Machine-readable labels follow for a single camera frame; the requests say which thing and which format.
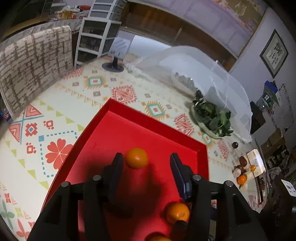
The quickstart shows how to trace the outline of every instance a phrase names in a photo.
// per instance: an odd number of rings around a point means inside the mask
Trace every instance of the checkered cloth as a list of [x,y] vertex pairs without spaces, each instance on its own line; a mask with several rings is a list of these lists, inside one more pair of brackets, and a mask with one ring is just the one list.
[[0,92],[12,117],[72,68],[69,26],[26,36],[0,52]]
[[280,167],[274,167],[269,169],[268,172],[269,172],[270,178],[273,180],[276,177],[276,175],[281,173],[281,169]]

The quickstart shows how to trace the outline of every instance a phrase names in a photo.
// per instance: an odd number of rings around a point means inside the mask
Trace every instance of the red tray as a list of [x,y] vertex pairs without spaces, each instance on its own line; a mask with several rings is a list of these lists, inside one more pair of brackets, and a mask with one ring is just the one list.
[[[163,218],[165,207],[180,201],[170,170],[169,159],[178,153],[194,173],[208,179],[207,148],[183,133],[120,104],[112,99],[101,108],[83,131],[58,171],[47,194],[48,202],[61,182],[84,182],[100,174],[115,154],[140,147],[149,157],[146,168],[133,170],[124,166],[116,197],[133,207],[132,218],[120,219],[105,212],[112,241],[144,240],[160,232],[169,237],[171,225]],[[84,231],[79,217],[79,230]]]

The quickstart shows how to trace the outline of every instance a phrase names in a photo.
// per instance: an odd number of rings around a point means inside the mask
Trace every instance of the black round base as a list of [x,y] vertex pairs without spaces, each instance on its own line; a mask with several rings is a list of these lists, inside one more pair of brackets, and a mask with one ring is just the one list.
[[110,72],[122,72],[124,67],[120,64],[117,64],[116,67],[113,66],[113,63],[103,63],[102,68]]

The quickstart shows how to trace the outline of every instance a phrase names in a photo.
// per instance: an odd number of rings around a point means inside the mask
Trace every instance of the orange fruit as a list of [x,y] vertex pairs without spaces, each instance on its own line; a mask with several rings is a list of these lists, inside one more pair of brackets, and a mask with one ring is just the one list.
[[132,148],[128,150],[125,160],[127,165],[133,169],[145,167],[149,163],[146,151],[141,148]]
[[250,166],[250,170],[251,170],[251,172],[254,172],[256,170],[256,166],[255,165],[251,165]]
[[243,185],[246,181],[247,181],[247,176],[245,174],[240,175],[237,178],[237,183],[240,184],[240,185]]
[[150,239],[150,241],[171,241],[171,240],[163,236],[156,236]]
[[187,221],[189,219],[189,208],[184,203],[173,203],[168,207],[166,218],[170,224],[175,224],[178,220]]

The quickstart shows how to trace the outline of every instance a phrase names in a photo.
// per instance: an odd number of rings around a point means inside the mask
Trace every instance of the metal screw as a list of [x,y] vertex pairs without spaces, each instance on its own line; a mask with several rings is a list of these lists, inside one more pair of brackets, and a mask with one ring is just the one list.
[[196,180],[196,181],[199,181],[201,180],[202,176],[201,175],[198,175],[198,174],[195,174],[192,176],[193,180]]
[[93,176],[93,180],[94,181],[98,181],[98,180],[100,180],[102,177],[100,176],[100,175],[95,175],[95,176]]
[[63,188],[67,187],[68,185],[69,185],[69,182],[67,182],[67,181],[64,181],[64,182],[61,183],[61,186]]
[[232,187],[234,185],[234,183],[232,181],[226,181],[225,184],[229,187]]

